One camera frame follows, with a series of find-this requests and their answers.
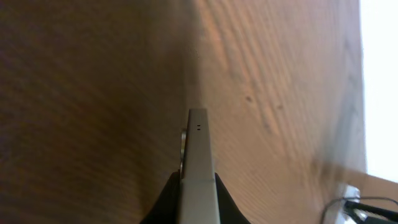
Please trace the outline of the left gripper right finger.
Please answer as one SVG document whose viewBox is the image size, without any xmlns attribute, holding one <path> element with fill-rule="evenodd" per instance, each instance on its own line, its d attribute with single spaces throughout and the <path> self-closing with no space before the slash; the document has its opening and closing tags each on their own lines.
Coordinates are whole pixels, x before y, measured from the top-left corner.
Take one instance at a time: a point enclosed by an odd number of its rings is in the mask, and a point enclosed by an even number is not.
<svg viewBox="0 0 398 224">
<path fill-rule="evenodd" d="M 221 178 L 215 173 L 218 208 L 221 224 L 250 224 L 234 202 Z"/>
</svg>

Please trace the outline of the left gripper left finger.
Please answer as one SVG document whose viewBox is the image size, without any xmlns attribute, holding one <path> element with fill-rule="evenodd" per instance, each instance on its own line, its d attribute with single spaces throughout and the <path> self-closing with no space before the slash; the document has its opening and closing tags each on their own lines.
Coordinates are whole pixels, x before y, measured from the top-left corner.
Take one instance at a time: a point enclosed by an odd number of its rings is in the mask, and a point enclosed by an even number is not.
<svg viewBox="0 0 398 224">
<path fill-rule="evenodd" d="M 140 224 L 176 224 L 180 196 L 180 172 L 173 172 L 158 199 Z"/>
</svg>

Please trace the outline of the Galaxy smartphone with reflective screen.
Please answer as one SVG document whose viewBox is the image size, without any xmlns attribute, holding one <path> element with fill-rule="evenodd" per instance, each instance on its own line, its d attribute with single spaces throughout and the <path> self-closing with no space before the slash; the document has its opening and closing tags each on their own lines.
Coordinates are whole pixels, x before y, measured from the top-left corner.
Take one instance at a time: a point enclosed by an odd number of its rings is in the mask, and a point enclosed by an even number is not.
<svg viewBox="0 0 398 224">
<path fill-rule="evenodd" d="M 181 134 L 177 222 L 220 224 L 207 110 L 190 109 Z"/>
</svg>

